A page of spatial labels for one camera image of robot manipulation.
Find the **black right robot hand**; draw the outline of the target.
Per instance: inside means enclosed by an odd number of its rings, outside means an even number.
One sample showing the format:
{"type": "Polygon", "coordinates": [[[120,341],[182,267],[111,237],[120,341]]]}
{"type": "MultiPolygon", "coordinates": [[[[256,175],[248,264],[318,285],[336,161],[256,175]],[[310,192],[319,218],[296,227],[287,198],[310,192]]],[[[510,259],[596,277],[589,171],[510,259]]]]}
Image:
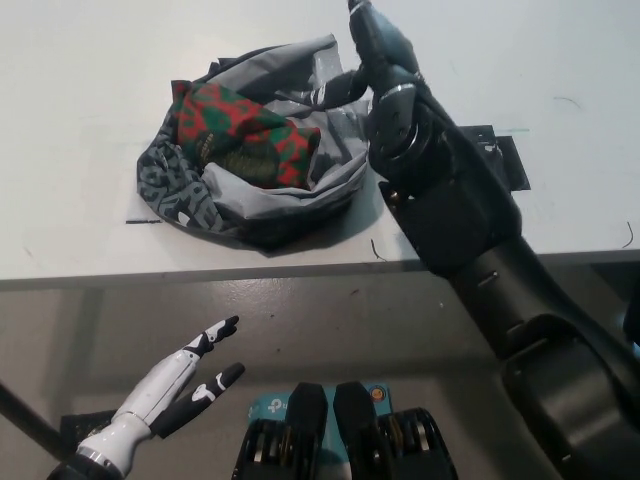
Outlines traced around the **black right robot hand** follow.
{"type": "Polygon", "coordinates": [[[367,90],[379,99],[398,86],[423,82],[411,42],[370,1],[350,1],[349,29],[360,66],[303,95],[316,110],[359,100],[367,90]]]}

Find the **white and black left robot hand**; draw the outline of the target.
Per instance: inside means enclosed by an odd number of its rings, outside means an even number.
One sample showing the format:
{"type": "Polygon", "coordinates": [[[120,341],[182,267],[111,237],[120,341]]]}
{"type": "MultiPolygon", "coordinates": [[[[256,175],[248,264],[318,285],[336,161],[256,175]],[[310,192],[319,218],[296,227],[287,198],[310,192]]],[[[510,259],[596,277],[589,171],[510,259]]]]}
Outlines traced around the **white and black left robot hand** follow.
{"type": "Polygon", "coordinates": [[[137,445],[153,436],[165,438],[195,419],[244,373],[236,362],[180,398],[199,361],[237,331],[238,316],[215,323],[156,364],[135,386],[108,426],[80,443],[78,451],[113,464],[133,458],[137,445]]]}

